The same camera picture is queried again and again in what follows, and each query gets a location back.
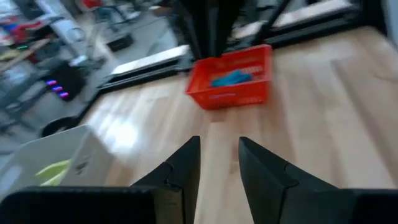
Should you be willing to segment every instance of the black trash can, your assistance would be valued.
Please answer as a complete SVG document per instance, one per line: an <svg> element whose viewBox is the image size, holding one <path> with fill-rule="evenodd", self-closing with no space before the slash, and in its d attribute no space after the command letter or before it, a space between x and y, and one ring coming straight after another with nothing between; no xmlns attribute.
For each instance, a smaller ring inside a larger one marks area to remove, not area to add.
<svg viewBox="0 0 398 224"><path fill-rule="evenodd" d="M73 127L74 122L75 122L74 117L56 119L55 121L52 121L43 128L41 132L41 137L42 138L47 137L59 131L68 130Z"/></svg>

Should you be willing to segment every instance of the orange plastic crate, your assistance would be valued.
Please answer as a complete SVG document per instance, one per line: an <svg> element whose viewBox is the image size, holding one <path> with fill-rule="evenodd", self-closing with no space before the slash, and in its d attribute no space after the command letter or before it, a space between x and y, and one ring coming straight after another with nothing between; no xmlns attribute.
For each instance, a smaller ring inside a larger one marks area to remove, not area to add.
<svg viewBox="0 0 398 224"><path fill-rule="evenodd" d="M271 52L270 45L258 45L223 54L220 58L199 60L193 68L185 93L205 110L263 103L269 94ZM252 74L253 81L211 87L212 80L224 77L234 70Z"/></svg>

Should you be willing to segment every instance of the white plastic container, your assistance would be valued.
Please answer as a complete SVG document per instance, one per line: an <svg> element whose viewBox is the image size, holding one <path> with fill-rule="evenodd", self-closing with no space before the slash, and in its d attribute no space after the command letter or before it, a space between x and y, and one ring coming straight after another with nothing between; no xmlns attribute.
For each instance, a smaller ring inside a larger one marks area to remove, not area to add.
<svg viewBox="0 0 398 224"><path fill-rule="evenodd" d="M22 145L0 170L0 200L27 186L56 162L71 160L60 186L103 186L114 159L89 126L79 126Z"/></svg>

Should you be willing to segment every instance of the wooden table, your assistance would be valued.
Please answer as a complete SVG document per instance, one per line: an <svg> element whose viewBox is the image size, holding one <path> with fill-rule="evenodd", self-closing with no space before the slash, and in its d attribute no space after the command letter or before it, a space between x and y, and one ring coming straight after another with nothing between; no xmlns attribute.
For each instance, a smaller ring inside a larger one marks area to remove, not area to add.
<svg viewBox="0 0 398 224"><path fill-rule="evenodd" d="M267 104L203 111L180 75L104 95L82 124L118 158L108 185L131 185L200 135L195 223L252 223L239 136L338 187L397 187L397 61L392 44L362 27L275 50Z"/></svg>
<svg viewBox="0 0 398 224"><path fill-rule="evenodd" d="M23 51L20 53L17 57L12 59L11 61L2 64L0 67L0 75L3 75L3 73L13 66L16 66L17 64L23 62L25 59L27 59L29 56L31 56L36 50L41 49L42 47L46 46L51 40L50 39L42 39L37 41L33 46L31 46L28 50Z"/></svg>

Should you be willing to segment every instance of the blue object in basket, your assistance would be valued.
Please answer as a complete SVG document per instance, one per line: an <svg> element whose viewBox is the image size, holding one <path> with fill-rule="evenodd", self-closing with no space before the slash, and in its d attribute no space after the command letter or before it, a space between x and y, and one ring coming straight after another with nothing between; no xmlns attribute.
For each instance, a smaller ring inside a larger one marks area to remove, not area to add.
<svg viewBox="0 0 398 224"><path fill-rule="evenodd" d="M221 87L226 85L234 85L242 82L252 81L252 75L235 70L223 78L217 78L211 81L211 87Z"/></svg>

